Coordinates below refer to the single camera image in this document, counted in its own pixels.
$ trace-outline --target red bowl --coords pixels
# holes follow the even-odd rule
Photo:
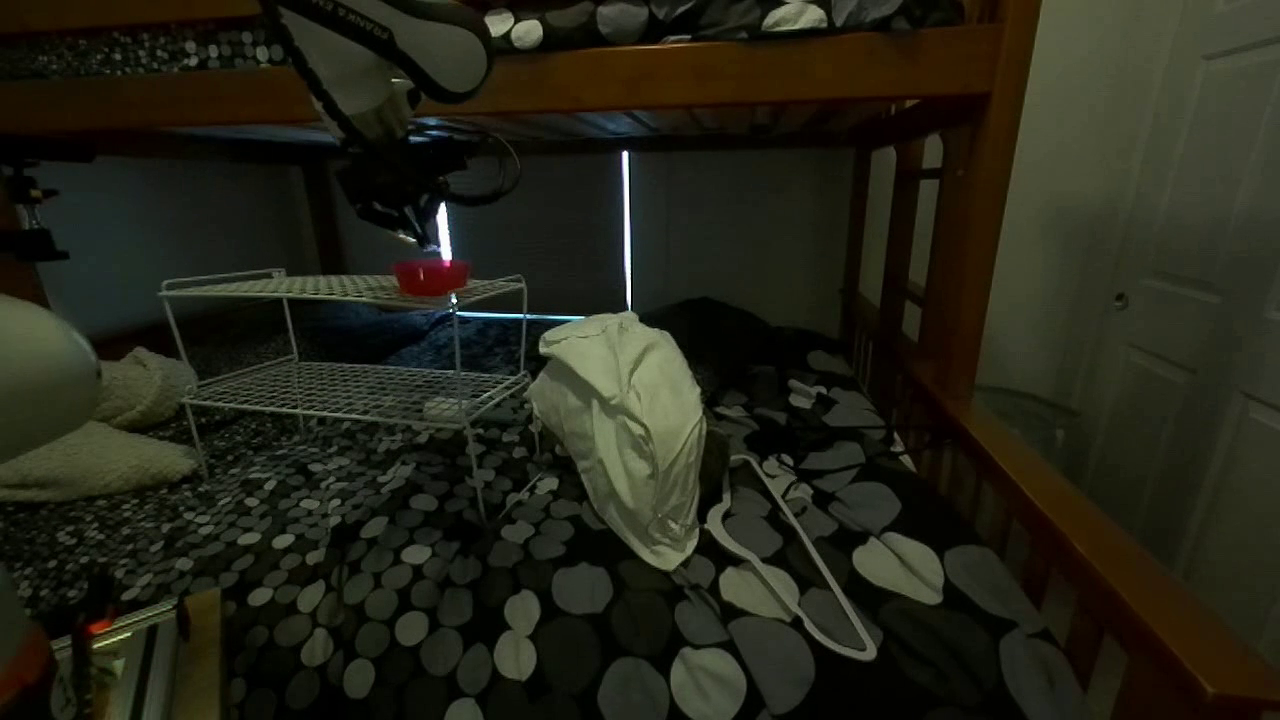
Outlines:
[[[471,263],[426,258],[396,263],[393,270],[404,295],[436,297],[467,284]]]

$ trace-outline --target white door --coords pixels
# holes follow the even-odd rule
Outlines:
[[[1280,662],[1280,0],[1181,12],[1084,487]]]

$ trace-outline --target wooden bed rail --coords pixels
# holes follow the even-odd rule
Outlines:
[[[856,305],[858,375],[873,398],[891,398],[882,411],[904,428],[908,448],[932,446],[913,454],[922,475],[1016,566],[1046,619],[1059,611],[1055,634],[1100,716],[1234,720],[1280,710],[1276,670],[995,416],[943,392],[909,338],[886,347],[876,307]],[[922,427],[934,428],[931,438]],[[1051,587],[1066,600],[1053,602]],[[1107,662],[1117,653],[1105,657],[1114,646],[1126,656],[1123,671]]]

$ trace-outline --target white wire shelf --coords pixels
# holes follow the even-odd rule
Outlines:
[[[160,288],[160,297],[337,300],[404,309],[448,310],[525,288],[525,278],[509,275],[495,281],[472,279],[452,295],[420,297],[401,292],[393,275],[284,275],[282,273],[276,277],[232,279],[244,274],[247,273],[166,281]],[[453,297],[457,299],[457,305],[453,305]]]
[[[463,428],[529,384],[529,374],[490,375],[387,365],[298,363],[292,357],[214,378],[188,405],[375,423]]]

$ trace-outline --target wooden bed frame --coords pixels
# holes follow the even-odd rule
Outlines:
[[[1112,673],[1114,705],[1103,701],[1112,717],[1243,719],[1280,710],[1280,678],[1260,655],[969,400],[1039,3],[965,4],[969,24],[914,33],[504,56],[477,97],[458,106],[425,104],[420,114],[428,123],[444,117],[486,126],[525,151],[855,147],[844,302],[850,357],[908,447],[932,446],[914,454],[922,474],[1011,560],[1032,600],[1043,602],[1051,587],[1070,588],[1060,625],[1091,700],[1110,682],[1094,671],[1100,656],[1119,646],[1128,661]],[[253,0],[9,0],[0,41],[256,13]],[[332,152],[312,142],[314,126],[306,126],[315,120],[306,90],[287,68],[0,82],[0,133],[87,137],[105,154],[207,155],[216,142],[215,154],[236,158],[237,146],[251,143],[279,150],[255,150],[252,159],[300,163],[314,173],[314,160]],[[233,138],[156,129],[224,126],[253,129]],[[262,126],[293,129],[282,136]],[[933,133],[942,137],[943,163],[922,168],[923,141]],[[897,163],[876,307],[859,292],[859,278],[869,155],[881,147],[893,147]],[[922,287],[908,270],[927,179],[938,179],[940,191]],[[323,219],[332,199],[317,200],[316,192],[312,213]],[[12,223],[3,210],[0,224]],[[325,263],[328,270],[340,270],[338,256]],[[29,268],[4,260],[0,291],[42,297]],[[922,313],[918,340],[904,333],[908,304]],[[924,427],[947,442],[922,442]],[[1014,562],[1015,555],[1024,557]]]

